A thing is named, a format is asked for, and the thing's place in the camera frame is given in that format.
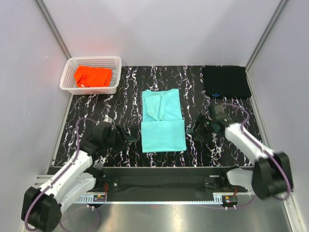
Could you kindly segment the teal t shirt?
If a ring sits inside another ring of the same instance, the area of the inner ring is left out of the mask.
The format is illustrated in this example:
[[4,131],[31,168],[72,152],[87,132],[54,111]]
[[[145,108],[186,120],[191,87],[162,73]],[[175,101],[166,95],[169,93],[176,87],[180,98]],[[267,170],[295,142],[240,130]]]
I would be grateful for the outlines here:
[[178,89],[142,92],[141,144],[143,153],[186,150]]

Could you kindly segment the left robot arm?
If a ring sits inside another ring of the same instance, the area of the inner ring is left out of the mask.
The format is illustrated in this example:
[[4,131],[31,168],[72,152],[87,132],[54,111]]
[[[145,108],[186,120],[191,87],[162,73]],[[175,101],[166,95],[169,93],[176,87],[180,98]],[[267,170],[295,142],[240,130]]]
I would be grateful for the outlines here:
[[120,152],[136,139],[121,126],[96,128],[80,142],[79,149],[48,181],[24,194],[21,219],[28,231],[53,231],[63,213],[89,190],[108,190],[103,172],[94,162],[106,151]]

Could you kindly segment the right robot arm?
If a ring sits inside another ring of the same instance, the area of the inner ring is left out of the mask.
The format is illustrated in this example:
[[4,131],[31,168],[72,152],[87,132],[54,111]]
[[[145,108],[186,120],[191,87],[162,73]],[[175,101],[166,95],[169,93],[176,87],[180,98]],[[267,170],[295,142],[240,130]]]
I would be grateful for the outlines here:
[[240,186],[252,190],[261,200],[274,197],[284,201],[289,198],[293,189],[289,157],[262,144],[242,123],[230,118],[210,120],[200,115],[186,133],[200,142],[206,141],[212,133],[222,135],[253,165],[251,171],[236,167],[227,171],[219,179],[219,186],[223,191],[228,192]]

